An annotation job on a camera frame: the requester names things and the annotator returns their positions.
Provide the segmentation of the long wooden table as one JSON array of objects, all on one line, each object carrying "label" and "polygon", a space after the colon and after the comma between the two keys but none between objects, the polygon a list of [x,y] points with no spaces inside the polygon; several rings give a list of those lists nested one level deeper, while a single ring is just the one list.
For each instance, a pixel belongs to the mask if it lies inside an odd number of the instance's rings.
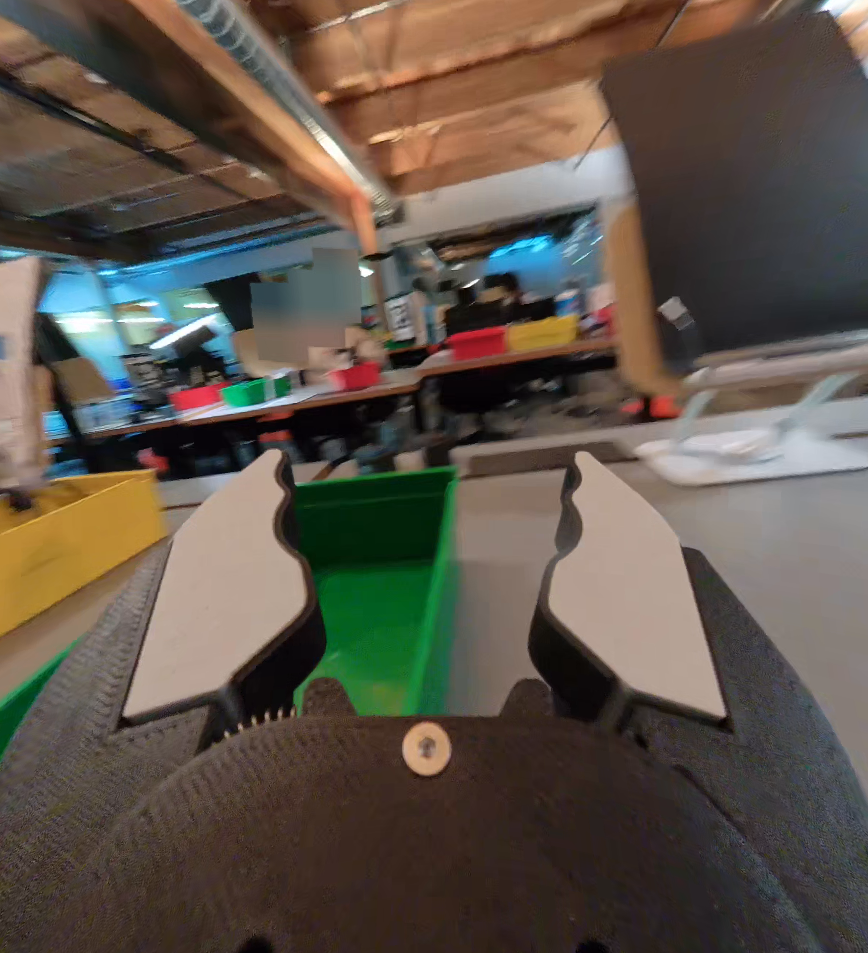
[{"label": "long wooden table", "polygon": [[171,427],[196,428],[210,425],[232,426],[237,422],[255,420],[280,414],[285,417],[299,411],[313,411],[348,403],[364,403],[377,399],[392,399],[401,396],[414,396],[423,382],[429,378],[468,373],[479,370],[545,361],[553,358],[577,354],[605,356],[613,361],[616,349],[613,342],[603,336],[588,340],[576,340],[553,347],[528,351],[505,351],[480,358],[457,360],[449,351],[440,351],[414,369],[386,371],[380,380],[371,387],[351,391],[332,390],[327,384],[300,387],[290,396],[273,399],[246,408],[231,408],[217,403],[197,411],[189,411],[181,416],[149,420],[142,423],[95,428],[86,433],[89,438],[108,438],[121,435],[137,435]]}]

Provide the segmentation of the white laptop stand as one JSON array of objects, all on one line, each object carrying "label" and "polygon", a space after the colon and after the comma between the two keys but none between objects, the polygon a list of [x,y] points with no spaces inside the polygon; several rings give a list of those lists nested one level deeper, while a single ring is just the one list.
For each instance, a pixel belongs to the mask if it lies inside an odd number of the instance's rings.
[{"label": "white laptop stand", "polygon": [[[680,487],[867,471],[868,450],[820,435],[808,423],[817,408],[865,375],[868,331],[714,354],[684,379],[688,400],[670,435],[632,452],[656,476]],[[702,413],[715,397],[788,384],[808,388],[775,422],[731,432],[698,432]]]}]

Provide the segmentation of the black screen with tan rim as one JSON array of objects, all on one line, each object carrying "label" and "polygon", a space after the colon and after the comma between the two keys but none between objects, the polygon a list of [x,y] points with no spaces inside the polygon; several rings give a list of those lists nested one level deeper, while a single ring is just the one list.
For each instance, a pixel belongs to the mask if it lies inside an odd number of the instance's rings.
[{"label": "black screen with tan rim", "polygon": [[604,227],[621,374],[868,332],[868,77],[826,12],[620,58],[634,197]]}]

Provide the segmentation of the metal ceiling duct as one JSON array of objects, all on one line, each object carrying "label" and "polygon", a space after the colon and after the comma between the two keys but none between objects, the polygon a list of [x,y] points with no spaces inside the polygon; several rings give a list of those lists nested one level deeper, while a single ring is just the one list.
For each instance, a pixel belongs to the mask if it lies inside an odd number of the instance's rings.
[{"label": "metal ceiling duct", "polygon": [[360,157],[341,128],[254,17],[235,1],[178,1],[177,6],[198,21],[213,41],[253,78],[286,113],[335,161],[367,198],[374,216],[390,221],[401,202],[369,162]]}]

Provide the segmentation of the large yellow plastic bin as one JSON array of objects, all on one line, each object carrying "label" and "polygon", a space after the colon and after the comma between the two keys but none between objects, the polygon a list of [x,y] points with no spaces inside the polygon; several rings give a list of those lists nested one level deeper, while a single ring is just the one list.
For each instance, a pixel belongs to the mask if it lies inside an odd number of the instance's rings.
[{"label": "large yellow plastic bin", "polygon": [[164,540],[154,472],[52,480],[29,508],[0,497],[0,638]]}]

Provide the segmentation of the dark background equipment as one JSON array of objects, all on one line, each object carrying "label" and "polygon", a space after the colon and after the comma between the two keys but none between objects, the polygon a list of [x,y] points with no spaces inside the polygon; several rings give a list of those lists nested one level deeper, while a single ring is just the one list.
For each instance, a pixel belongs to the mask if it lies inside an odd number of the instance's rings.
[{"label": "dark background equipment", "polygon": [[491,273],[475,297],[459,300],[446,310],[444,332],[450,338],[467,332],[535,322],[555,316],[553,296],[524,292],[513,272]]}]

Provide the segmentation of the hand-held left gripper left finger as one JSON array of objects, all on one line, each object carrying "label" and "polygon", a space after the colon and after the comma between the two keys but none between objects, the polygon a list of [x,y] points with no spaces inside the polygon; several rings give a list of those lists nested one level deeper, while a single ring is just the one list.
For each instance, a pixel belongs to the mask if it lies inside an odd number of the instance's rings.
[{"label": "hand-held left gripper left finger", "polygon": [[296,482],[264,453],[176,531],[148,611],[122,720],[206,707],[216,727],[294,714],[326,650],[317,585],[300,551]]}]

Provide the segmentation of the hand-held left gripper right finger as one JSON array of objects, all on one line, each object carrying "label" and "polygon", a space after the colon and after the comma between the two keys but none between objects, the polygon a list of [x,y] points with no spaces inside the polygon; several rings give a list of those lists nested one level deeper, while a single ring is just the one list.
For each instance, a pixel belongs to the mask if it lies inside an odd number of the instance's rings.
[{"label": "hand-held left gripper right finger", "polygon": [[641,708],[715,727],[726,698],[679,538],[588,451],[568,465],[529,630],[554,709],[623,727]]}]

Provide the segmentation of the small yellow plastic bin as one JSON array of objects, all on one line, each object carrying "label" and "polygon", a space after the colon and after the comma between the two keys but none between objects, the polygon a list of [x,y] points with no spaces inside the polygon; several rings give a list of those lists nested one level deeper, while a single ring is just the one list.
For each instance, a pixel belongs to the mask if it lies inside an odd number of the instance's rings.
[{"label": "small yellow plastic bin", "polygon": [[567,346],[577,340],[578,334],[579,318],[575,315],[524,321],[507,327],[506,349],[525,352]]}]

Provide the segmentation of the small green plastic bin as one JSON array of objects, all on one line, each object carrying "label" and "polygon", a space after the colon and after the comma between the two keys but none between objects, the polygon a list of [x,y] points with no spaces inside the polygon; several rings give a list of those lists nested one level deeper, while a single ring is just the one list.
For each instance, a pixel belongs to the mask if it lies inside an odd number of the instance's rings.
[{"label": "small green plastic bin", "polygon": [[261,378],[245,379],[230,384],[219,391],[224,406],[243,410],[272,400],[285,399],[293,392],[292,379],[289,375],[275,375]]}]

